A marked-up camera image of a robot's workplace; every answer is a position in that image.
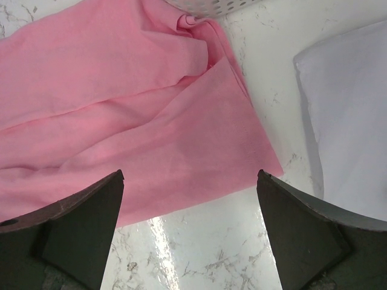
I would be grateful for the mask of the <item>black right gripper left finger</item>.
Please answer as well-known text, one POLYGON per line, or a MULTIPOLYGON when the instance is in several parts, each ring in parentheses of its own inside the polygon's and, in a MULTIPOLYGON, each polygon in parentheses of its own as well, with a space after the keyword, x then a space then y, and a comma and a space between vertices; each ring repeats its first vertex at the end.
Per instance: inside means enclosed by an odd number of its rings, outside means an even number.
POLYGON ((1 289, 100 289, 122 203, 113 172, 67 198, 1 222, 1 289))

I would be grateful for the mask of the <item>pink t-shirt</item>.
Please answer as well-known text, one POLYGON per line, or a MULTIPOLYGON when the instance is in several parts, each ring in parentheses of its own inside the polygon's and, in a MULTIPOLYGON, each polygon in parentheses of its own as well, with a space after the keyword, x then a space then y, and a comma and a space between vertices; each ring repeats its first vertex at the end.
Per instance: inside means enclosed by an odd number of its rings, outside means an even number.
POLYGON ((1 40, 1 219, 116 170, 118 226, 282 175, 217 21, 81 1, 1 40))

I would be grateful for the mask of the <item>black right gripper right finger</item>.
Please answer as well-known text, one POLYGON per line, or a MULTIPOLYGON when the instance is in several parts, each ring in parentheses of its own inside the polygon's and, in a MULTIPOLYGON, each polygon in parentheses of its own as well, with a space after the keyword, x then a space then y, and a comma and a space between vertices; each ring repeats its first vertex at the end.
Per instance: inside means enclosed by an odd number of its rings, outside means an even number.
POLYGON ((386 289, 386 222, 260 170, 257 194, 283 289, 386 289))

